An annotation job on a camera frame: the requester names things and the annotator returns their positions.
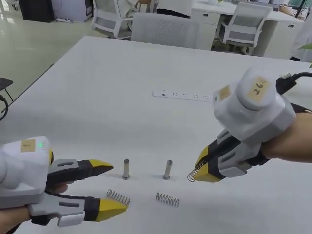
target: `label sticker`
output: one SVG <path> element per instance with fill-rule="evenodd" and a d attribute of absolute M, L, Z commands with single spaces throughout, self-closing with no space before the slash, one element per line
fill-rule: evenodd
<path fill-rule="evenodd" d="M 219 95 L 220 95 L 220 101 L 223 101 L 231 94 L 230 86 L 227 85 L 224 88 L 220 89 Z"/>
<path fill-rule="evenodd" d="M 31 139 L 31 140 L 22 140 L 21 141 L 20 151 L 22 153 L 34 152 L 35 149 L 36 149 L 36 140 Z"/>
<path fill-rule="evenodd" d="M 268 91 L 270 84 L 271 83 L 263 77 L 257 77 L 251 89 L 247 93 L 247 97 L 255 102 L 261 102 L 264 95 Z"/>

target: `gray chair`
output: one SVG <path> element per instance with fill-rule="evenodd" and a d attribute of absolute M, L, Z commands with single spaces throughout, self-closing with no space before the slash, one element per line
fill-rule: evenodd
<path fill-rule="evenodd" d="M 191 19 L 151 13 L 135 13 L 131 41 L 196 48 L 199 23 Z"/>
<path fill-rule="evenodd" d="M 239 3 L 229 21 L 219 26 L 218 38 L 223 44 L 256 47 L 262 26 L 272 7 Z"/>

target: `white cabinet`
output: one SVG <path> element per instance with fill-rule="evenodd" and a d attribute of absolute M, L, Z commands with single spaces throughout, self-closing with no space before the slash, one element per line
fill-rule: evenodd
<path fill-rule="evenodd" d="M 289 59 L 291 57 L 291 45 L 293 45 L 302 26 L 302 23 L 277 22 L 263 56 L 275 59 Z"/>
<path fill-rule="evenodd" d="M 211 50 L 213 41 L 215 39 L 215 32 L 217 25 L 202 23 L 199 28 L 199 35 L 197 39 L 197 49 Z"/>
<path fill-rule="evenodd" d="M 211 50 L 220 20 L 220 14 L 193 10 L 191 19 L 200 23 L 197 49 Z"/>

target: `human hand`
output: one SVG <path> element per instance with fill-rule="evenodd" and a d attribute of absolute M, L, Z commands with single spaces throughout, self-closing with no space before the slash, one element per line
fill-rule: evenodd
<path fill-rule="evenodd" d="M 61 194 L 67 190 L 67 185 L 58 185 L 52 192 Z M 22 222 L 30 220 L 30 213 L 26 206 L 0 210 L 0 234 L 5 234 Z"/>
<path fill-rule="evenodd" d="M 298 113 L 282 134 L 262 146 L 266 158 L 312 163 L 312 114 Z"/>

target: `plant leaf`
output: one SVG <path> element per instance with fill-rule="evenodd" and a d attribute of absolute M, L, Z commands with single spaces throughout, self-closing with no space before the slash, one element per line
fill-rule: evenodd
<path fill-rule="evenodd" d="M 312 50 L 312 43 L 311 43 L 311 44 L 304 45 L 304 46 L 301 46 L 300 49 Z"/>

